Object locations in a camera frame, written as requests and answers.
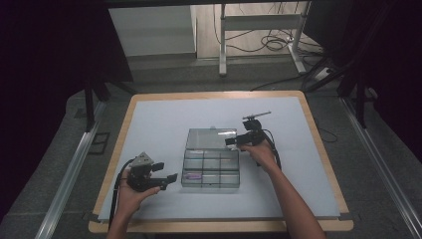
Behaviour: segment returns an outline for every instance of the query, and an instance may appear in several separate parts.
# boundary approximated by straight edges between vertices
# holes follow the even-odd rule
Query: wire
[[[243,15],[245,15],[245,13],[242,11],[242,8],[240,8],[240,3],[239,3],[239,10],[243,13]]]
[[[295,8],[295,13],[298,10],[298,6],[299,6],[299,2],[296,2],[296,8]]]
[[[214,22],[214,34],[215,34],[215,38],[217,39],[217,42],[218,42],[219,44],[221,44],[221,41],[220,41],[220,39],[218,38],[217,28],[216,28],[216,23],[215,23],[215,5],[213,5],[213,20],[214,20],[213,22]],[[234,39],[234,38],[237,38],[237,37],[240,37],[240,36],[246,35],[246,34],[248,34],[248,33],[254,32],[254,31],[255,31],[255,30],[251,30],[251,31],[248,31],[248,32],[245,32],[245,33],[239,34],[239,35],[237,35],[237,36],[227,38],[227,39],[225,39],[225,40],[226,40],[226,41],[227,41],[227,40],[231,40],[231,39]],[[258,49],[254,49],[254,50],[246,50],[246,49],[242,49],[242,48],[239,48],[239,47],[236,47],[236,46],[233,46],[233,45],[227,45],[227,44],[226,44],[226,47],[234,48],[234,49],[237,49],[237,50],[239,50],[239,51],[242,51],[242,52],[247,52],[247,53],[258,52],[258,51],[261,51],[261,50],[262,50],[262,49],[264,49],[264,48],[267,48],[267,49],[269,49],[270,51],[276,52],[276,51],[281,51],[281,50],[283,50],[285,47],[287,47],[288,42],[287,42],[286,40],[284,40],[283,38],[277,37],[276,35],[271,35],[271,32],[272,32],[272,30],[270,30],[270,32],[269,32],[269,34],[268,34],[267,36],[264,36],[264,37],[262,37],[262,38],[261,38],[261,44],[262,44],[263,46],[262,46],[262,47],[260,47],[260,48],[258,48]]]
[[[279,6],[279,11],[280,11],[280,8],[282,8],[282,12],[281,12],[281,14],[283,14],[283,13],[285,13],[285,7],[286,7],[286,4],[288,4],[287,2],[281,2],[280,3],[280,6]]]
[[[322,52],[311,52],[311,51],[304,50],[300,47],[298,47],[298,53],[299,53],[299,55],[311,55],[311,56],[320,56],[320,57],[326,55],[326,53],[324,51],[322,51]]]
[[[303,61],[305,64],[307,64],[307,65],[309,65],[309,66],[313,67],[315,64],[311,64],[311,63],[309,63],[307,60],[305,60],[305,58],[306,58],[306,57],[313,57],[313,55],[302,56],[302,61]]]
[[[314,46],[314,47],[321,47],[321,45],[318,45],[318,44],[312,44],[312,43],[306,43],[306,42],[303,42],[303,41],[301,41],[301,40],[299,40],[299,42],[300,42],[300,43],[302,43],[302,44],[305,44],[305,45],[310,45],[310,46]]]
[[[275,6],[276,6],[276,3],[273,3],[273,6],[271,6],[270,10],[268,10],[267,14],[269,14],[271,12],[271,9],[273,9]]]
[[[311,75],[311,74],[313,74],[314,73],[314,71],[323,63],[323,62],[325,62],[325,60],[326,60],[326,57],[322,57],[322,59],[320,59],[308,72],[306,72],[305,74],[303,74],[303,75],[299,75],[299,76],[296,76],[296,77],[292,77],[292,78],[287,78],[287,79],[281,79],[281,80],[278,80],[278,81],[274,81],[274,82],[270,82],[270,83],[266,83],[266,84],[263,84],[263,85],[260,85],[260,86],[257,86],[257,87],[255,87],[255,88],[253,88],[253,89],[251,89],[250,90],[250,92],[253,92],[253,91],[255,91],[255,90],[257,90],[257,89],[259,89],[259,88],[263,88],[263,87],[267,87],[267,86],[270,86],[270,85],[273,85],[273,84],[277,84],[277,83],[282,83],[282,82],[287,82],[287,81],[292,81],[292,80],[296,80],[296,79],[300,79],[300,78],[302,78],[302,77],[307,77],[307,76],[309,76],[309,75]]]
[[[121,168],[120,173],[117,175],[117,178],[115,179],[114,189],[112,191],[111,208],[109,210],[108,230],[111,227],[112,219],[114,218],[115,205],[117,203],[117,193],[118,188],[120,187],[121,175],[123,174],[123,171],[126,169],[126,167],[133,161],[134,159],[131,159],[127,163],[125,163],[124,166]]]
[[[279,152],[276,149],[276,144],[274,142],[273,134],[267,129],[261,129],[261,130],[267,131],[267,132],[270,133],[271,138],[269,138],[266,133],[264,133],[264,136],[265,136],[265,139],[267,140],[267,142],[270,144],[271,149],[273,150],[273,154],[276,157],[277,166],[279,167],[279,169],[282,169],[282,163],[280,161]]]
[[[372,12],[367,14],[367,16],[365,17],[365,20],[362,21],[362,23],[374,21],[373,18],[374,18],[374,16],[376,16],[376,14],[371,14],[371,13]],[[333,56],[335,54],[338,54],[340,51],[351,53],[352,48],[356,47],[357,37],[360,36],[365,30],[368,30],[369,26],[370,26],[370,24],[369,25],[368,24],[360,24],[359,27],[357,27],[356,29],[353,30],[353,32],[350,34],[350,37],[348,37],[345,41],[343,41],[338,46],[335,46],[333,49],[326,51],[324,53],[324,55],[325,56]],[[310,86],[308,89],[306,88],[306,83],[310,79],[309,78],[304,79],[301,91],[304,92],[304,93],[315,91],[316,89],[320,88],[324,84],[340,77],[341,75],[344,75],[345,72],[349,71],[354,66],[354,63],[356,61],[355,58],[357,57],[356,54],[357,53],[351,54],[352,55],[351,59],[348,60],[348,62],[346,62],[345,64],[341,64],[341,68],[338,71],[336,71],[334,74],[328,75],[326,78],[323,79],[323,81],[319,81],[319,82],[315,83],[314,85]]]
[[[322,139],[322,141],[325,141],[325,142],[337,142],[338,141],[337,135],[335,135],[333,132],[330,132],[330,131],[328,131],[328,130],[319,126],[317,118],[314,118],[314,121],[316,122],[316,128],[317,129],[322,130],[322,131],[324,131],[324,132],[326,132],[326,133],[328,133],[328,134],[330,134],[334,137],[333,140],[327,140],[327,139],[324,139],[323,137],[321,137],[320,139]]]

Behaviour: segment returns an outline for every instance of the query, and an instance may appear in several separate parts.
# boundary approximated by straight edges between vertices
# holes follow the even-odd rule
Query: gray floor
[[[156,60],[145,64],[131,59],[134,77],[128,86],[140,93],[249,91],[261,84],[296,75],[289,56],[230,60],[228,76],[219,78],[216,61]],[[298,80],[273,84],[262,90],[297,90]],[[338,183],[354,221],[349,232],[327,232],[328,238],[412,238],[407,225],[377,174],[345,110],[335,95],[337,82],[308,94],[312,113]],[[86,157],[53,238],[105,238],[88,230],[108,162],[118,136],[130,94],[107,85],[111,99],[98,133],[109,133],[104,153],[93,145]],[[37,171],[0,226],[0,238],[34,238],[49,209],[84,133],[86,119],[83,93],[69,98],[67,114]],[[366,107],[368,130],[416,210],[422,212],[421,163],[379,118],[371,104]],[[279,234],[155,235],[156,238],[273,238]],[[142,238],[130,234],[129,238]]]

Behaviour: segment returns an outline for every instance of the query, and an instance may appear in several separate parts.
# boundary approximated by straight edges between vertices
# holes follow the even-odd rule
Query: clear plastic organizer box
[[[239,151],[226,146],[234,128],[192,128],[183,160],[182,186],[236,188],[240,185]]]

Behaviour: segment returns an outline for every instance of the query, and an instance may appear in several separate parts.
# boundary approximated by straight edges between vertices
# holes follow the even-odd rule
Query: forearm
[[[325,238],[310,208],[278,168],[269,170],[289,232],[295,239]]]
[[[130,221],[130,216],[117,213],[114,216],[111,227],[108,231],[106,239],[120,239],[125,238],[127,225]]]

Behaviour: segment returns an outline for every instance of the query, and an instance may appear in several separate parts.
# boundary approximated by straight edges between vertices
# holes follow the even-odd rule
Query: person's left hand
[[[137,192],[127,185],[128,174],[129,171],[125,170],[121,175],[116,211],[116,214],[121,213],[124,217],[131,217],[146,197],[157,194],[160,190],[159,187],[153,187],[143,192]]]

